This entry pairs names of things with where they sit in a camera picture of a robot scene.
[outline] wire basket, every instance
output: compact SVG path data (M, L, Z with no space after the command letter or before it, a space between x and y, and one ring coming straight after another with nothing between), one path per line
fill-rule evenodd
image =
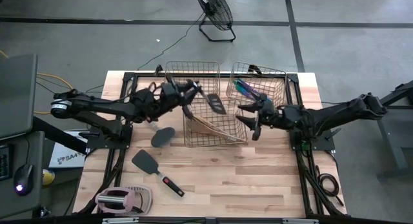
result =
M217 145L233 145L247 142L247 130L235 115L243 115L243 111L238 109L240 101L222 100L226 115L216 114L211 111L207 103L192 103L190 108L194 116L199 116L220 130L223 130L231 137L221 137L212 134L204 134L194 130L194 120L184 115L184 139L187 147L211 147Z
M238 91L234 81L242 79L247 85L259 93L264 93L272 100L274 106L284 105L286 73L280 70L257 66L250 63L236 62L232 66L227 86L227 97L238 99L242 104L253 103L254 100Z
M170 61L166 63L165 75L172 74L175 81L186 83L188 79L199 81L205 94L219 95L219 64L216 62ZM191 77L191 74L202 74L202 77ZM201 94L197 94L193 103L203 102Z

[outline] spatula handle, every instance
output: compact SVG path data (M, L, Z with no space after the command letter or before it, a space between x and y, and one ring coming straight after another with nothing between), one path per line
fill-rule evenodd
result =
M180 195L181 197L183 197L185 195L185 193L178 186L176 186L176 184L174 182L172 182L172 180L170 180L166 176L162 178L162 181L163 181L163 183L168 185L168 187L170 189L172 189L174 192L176 192L176 194Z

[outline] wooden table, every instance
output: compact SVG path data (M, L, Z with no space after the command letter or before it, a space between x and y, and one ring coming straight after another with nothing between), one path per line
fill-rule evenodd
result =
M102 98L119 98L124 71L109 71ZM299 73L299 85L307 108L322 108L313 73ZM138 88L163 78L139 79ZM228 79L221 78L221 97ZM105 118L114 118L102 114ZM130 148L126 152L121 186L145 185L152 189L153 205L149 216L215 217L304 217L303 198L296 155L290 149L287 132L264 128L259 141L243 146L188 148L183 139L183 115L180 108L165 114L157 123L161 128L174 127L176 137L165 148L153 148L154 131L146 124L135 124ZM185 196L180 198L154 174L148 175L132 164L131 159L145 149L159 163L159 171L171 178ZM74 212L81 210L100 187L108 150L96 150L86 159L76 196ZM322 173L338 178L332 158L314 152ZM315 210L314 193L308 190ZM342 212L335 198L331 201Z

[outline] yellow cable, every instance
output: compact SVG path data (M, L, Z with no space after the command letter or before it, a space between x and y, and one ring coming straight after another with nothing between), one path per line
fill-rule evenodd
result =
M6 53L4 53L2 50L0 50L0 54L4 55L6 58L8 58L8 56L6 55Z
M2 50L0 50L0 54L4 55L6 58L8 58L8 56L6 55L6 53L4 53ZM65 81L64 79L62 79L59 76L55 76L55 75L51 75L51 74L46 74L46 73L37 73L38 76L46 76L46 77L52 77L55 79L58 79L60 81L62 81L63 83L65 83L67 86L69 86L70 89L73 89L73 86L68 82ZM35 114L50 114L50 112L40 112L40 111L34 111Z
M70 85L70 83L69 83L68 81L65 81L64 79L62 79L62 78L59 77L59 76L55 76L55 75L51 75L51 74L46 74L46 73L37 73L37 75L38 75L38 76L47 76L47 77L52 77L52 78L58 79L58 80L64 82L67 86L69 86L70 89L73 89L73 87Z

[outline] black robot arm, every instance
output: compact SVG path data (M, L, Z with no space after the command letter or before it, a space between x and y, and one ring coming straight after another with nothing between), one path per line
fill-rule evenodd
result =
M94 112L113 114L124 117L127 121L142 123L144 121L158 121L163 114L182 106L183 112L189 118L192 114L187 107L195 96L200 93L210 104L214 112L225 114L222 103L216 102L215 94L205 95L198 82L188 80L186 83L176 83L171 76L167 82L157 86L151 83L148 88L131 92L129 101L124 99L115 101L99 99L80 93L73 89L62 94L55 94L51 113L61 119L73 118L88 123L102 130L110 137L120 136L122 123L120 120L106 120Z
M298 129L304 139L311 140L323 131L338 127L357 119L377 120L387 113L379 99L372 94L339 103L319 110L307 109L303 105L285 105L274 108L265 94L257 97L251 105L239 105L242 110L257 112L256 118L237 116L246 126L254 131L252 140L258 140L261 125L283 130Z

